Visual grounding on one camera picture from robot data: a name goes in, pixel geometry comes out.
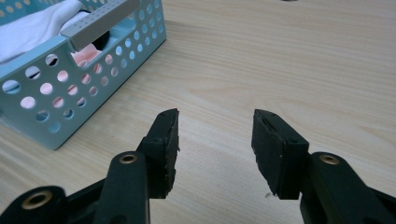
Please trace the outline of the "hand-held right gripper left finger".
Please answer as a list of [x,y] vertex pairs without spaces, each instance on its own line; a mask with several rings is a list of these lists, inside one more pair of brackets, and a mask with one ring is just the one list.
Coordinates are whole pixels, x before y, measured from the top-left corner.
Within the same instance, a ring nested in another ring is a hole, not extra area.
[[161,112],[137,148],[146,157],[150,199],[165,199],[173,188],[179,152],[178,115],[176,108]]

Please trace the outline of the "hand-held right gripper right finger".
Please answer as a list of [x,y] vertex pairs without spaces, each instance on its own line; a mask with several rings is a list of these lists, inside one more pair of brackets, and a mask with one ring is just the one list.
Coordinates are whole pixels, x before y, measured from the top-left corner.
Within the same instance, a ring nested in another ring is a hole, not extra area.
[[251,147],[272,193],[280,200],[298,200],[309,143],[279,115],[256,109]]

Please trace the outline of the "light blue perforated plastic basket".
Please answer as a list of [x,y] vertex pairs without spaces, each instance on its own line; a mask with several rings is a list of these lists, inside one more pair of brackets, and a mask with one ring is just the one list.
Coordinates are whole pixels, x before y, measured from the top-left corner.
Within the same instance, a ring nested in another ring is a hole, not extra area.
[[[108,0],[79,0],[83,9],[92,13]],[[5,126],[48,149],[60,147],[165,41],[166,31],[162,0],[139,0],[140,8],[120,20],[93,44],[102,51],[83,67],[77,66],[68,38],[61,34],[0,65],[0,127]],[[48,65],[54,54],[60,60]],[[100,72],[94,68],[101,65]],[[26,76],[28,68],[38,68],[37,78]],[[68,79],[57,76],[66,71]],[[84,83],[83,77],[90,81]],[[42,94],[43,84],[52,84],[50,94]],[[69,95],[71,85],[78,87]],[[33,108],[22,108],[21,100],[33,96]],[[54,106],[61,98],[63,104]]]

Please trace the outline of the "white cloth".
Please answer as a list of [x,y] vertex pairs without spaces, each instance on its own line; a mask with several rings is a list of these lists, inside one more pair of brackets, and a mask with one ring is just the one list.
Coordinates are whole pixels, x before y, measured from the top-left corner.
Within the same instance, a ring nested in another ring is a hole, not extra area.
[[79,0],[61,3],[0,26],[0,64],[8,63],[88,15]]

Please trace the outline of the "pink cloth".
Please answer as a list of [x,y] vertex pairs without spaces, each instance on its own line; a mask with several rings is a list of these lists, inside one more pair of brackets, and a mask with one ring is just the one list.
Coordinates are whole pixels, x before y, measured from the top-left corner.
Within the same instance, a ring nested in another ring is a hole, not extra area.
[[[79,67],[83,67],[85,65],[87,65],[90,61],[92,61],[94,58],[96,58],[102,51],[98,50],[93,44],[88,45],[87,47],[85,47],[83,50],[78,51],[76,53],[71,53],[72,58],[74,59],[74,62],[77,64],[77,66]],[[110,59],[110,56],[106,56],[106,62],[111,62],[112,59]],[[56,65],[57,62],[59,62],[60,60],[57,58],[56,55],[51,54],[49,55],[48,59],[46,59],[46,63],[48,63],[48,65]],[[101,65],[97,65],[94,68],[94,72],[100,72],[101,71]],[[26,71],[26,76],[29,78],[37,78],[40,75],[39,69],[38,68],[28,68]],[[61,71],[60,74],[57,76],[59,81],[66,81],[68,79],[68,74],[66,71]],[[84,83],[88,83],[90,81],[90,77],[87,75],[83,77],[82,81]],[[50,94],[53,91],[53,87],[52,84],[49,83],[45,83],[43,84],[42,87],[40,87],[40,92],[42,94]],[[71,85],[68,89],[67,89],[67,93],[69,95],[75,95],[78,92],[78,87],[76,85]],[[22,108],[33,108],[33,106],[35,105],[36,101],[34,99],[33,96],[27,96],[24,97],[21,100],[21,107]],[[61,98],[57,98],[54,101],[54,106],[55,107],[60,107],[63,104],[63,100]]]

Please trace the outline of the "grey perforated bar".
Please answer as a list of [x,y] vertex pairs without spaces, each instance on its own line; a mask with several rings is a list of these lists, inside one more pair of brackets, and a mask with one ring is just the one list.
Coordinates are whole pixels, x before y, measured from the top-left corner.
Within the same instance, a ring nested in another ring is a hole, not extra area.
[[139,0],[108,0],[60,34],[68,38],[74,51],[81,51],[138,8]]

